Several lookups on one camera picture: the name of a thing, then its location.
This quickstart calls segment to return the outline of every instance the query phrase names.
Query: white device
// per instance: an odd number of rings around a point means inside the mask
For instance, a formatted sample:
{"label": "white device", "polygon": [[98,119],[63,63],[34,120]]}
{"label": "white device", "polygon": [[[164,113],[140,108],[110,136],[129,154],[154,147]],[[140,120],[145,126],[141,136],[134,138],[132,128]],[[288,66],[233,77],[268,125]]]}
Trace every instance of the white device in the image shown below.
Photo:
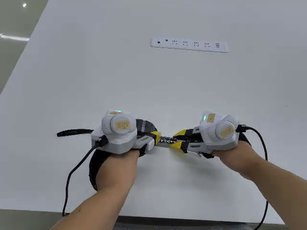
{"label": "white device", "polygon": [[220,115],[204,111],[199,130],[208,149],[229,150],[237,146],[239,133],[238,120],[231,115]]}
{"label": "white device", "polygon": [[108,111],[102,118],[101,126],[97,127],[91,134],[92,147],[105,135],[108,143],[98,146],[103,150],[115,154],[128,152],[130,149],[141,149],[146,153],[154,147],[154,139],[144,136],[137,139],[136,119],[131,113],[121,110]]}

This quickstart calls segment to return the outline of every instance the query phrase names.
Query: power strip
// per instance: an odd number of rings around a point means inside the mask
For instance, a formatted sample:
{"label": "power strip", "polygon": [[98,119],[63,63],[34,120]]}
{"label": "power strip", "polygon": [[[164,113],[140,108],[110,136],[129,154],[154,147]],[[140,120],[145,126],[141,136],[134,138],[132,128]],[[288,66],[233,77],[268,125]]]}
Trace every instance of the power strip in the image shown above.
{"label": "power strip", "polygon": [[203,40],[192,40],[185,38],[152,38],[152,47],[162,47],[171,49],[190,49],[200,51],[227,53],[228,44],[226,42],[208,42]]}

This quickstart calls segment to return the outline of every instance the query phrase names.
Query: black strap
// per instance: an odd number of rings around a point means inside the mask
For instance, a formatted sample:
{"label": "black strap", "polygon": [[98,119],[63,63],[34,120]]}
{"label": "black strap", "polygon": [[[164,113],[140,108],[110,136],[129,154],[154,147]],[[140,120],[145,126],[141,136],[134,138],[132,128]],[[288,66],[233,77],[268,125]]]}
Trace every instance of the black strap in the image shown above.
{"label": "black strap", "polygon": [[66,136],[72,136],[72,135],[78,135],[78,134],[89,134],[92,133],[94,130],[92,129],[84,129],[84,128],[79,128],[79,129],[69,129],[69,130],[64,130],[59,133],[57,133],[58,137],[66,137]]}

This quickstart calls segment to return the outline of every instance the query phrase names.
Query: forearm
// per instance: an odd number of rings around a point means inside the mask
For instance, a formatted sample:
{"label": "forearm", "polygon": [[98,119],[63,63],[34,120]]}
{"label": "forearm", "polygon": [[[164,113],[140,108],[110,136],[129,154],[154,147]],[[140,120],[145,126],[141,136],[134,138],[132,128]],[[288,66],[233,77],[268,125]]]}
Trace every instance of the forearm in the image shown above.
{"label": "forearm", "polygon": [[290,229],[306,228],[306,180],[265,160],[260,161],[247,176]]}
{"label": "forearm", "polygon": [[110,230],[128,193],[129,189],[117,186],[101,189],[52,230]]}

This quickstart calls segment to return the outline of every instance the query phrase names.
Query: cable connector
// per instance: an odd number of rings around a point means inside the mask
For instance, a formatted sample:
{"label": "cable connector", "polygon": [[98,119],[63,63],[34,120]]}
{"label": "cable connector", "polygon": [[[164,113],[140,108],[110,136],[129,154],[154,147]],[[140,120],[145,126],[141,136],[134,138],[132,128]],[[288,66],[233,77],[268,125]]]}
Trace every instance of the cable connector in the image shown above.
{"label": "cable connector", "polygon": [[104,145],[106,145],[108,143],[108,139],[106,138],[106,135],[101,136],[100,138],[98,138],[97,141],[95,141],[95,146],[97,147],[103,147]]}
{"label": "cable connector", "polygon": [[238,125],[238,128],[236,128],[237,133],[245,133],[246,130],[248,130],[246,125]]}

